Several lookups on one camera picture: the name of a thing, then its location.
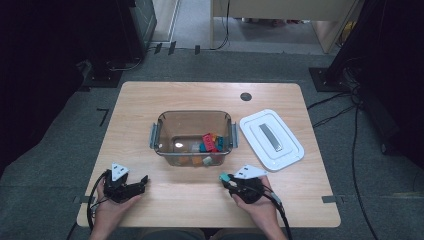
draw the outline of white plastic container lid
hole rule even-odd
[[[273,110],[265,109],[242,118],[240,128],[269,171],[281,170],[305,155],[302,145]]]

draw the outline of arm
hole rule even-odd
[[[271,188],[267,177],[261,178],[262,183]],[[249,213],[253,222],[260,228],[269,240],[286,240],[277,220],[277,209],[267,198],[262,197],[253,204],[246,204],[239,196],[231,196],[237,206]]]
[[[103,199],[104,179],[97,186],[97,196],[99,201]],[[107,200],[100,203],[96,209],[96,218],[94,228],[91,232],[90,240],[105,240],[118,227],[125,213],[141,199],[141,195],[137,195],[124,203],[115,203]]]

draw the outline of transparent container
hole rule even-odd
[[[172,166],[218,166],[237,147],[237,125],[223,111],[167,111],[150,134],[150,148]],[[215,149],[206,150],[204,136],[215,138]]]

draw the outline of round hole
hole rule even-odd
[[[250,101],[250,100],[252,100],[252,95],[250,95],[250,93],[242,93],[241,95],[240,95],[240,98],[241,98],[241,100],[243,100],[243,101]]]

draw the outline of white controller part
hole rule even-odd
[[[234,177],[239,179],[251,179],[251,178],[262,177],[266,175],[268,175],[268,172],[263,169],[250,166],[250,165],[244,165],[240,170],[238,170],[234,174]]]
[[[112,181],[114,182],[117,181],[129,171],[130,170],[128,170],[128,168],[122,165],[119,165],[117,163],[112,163]]]

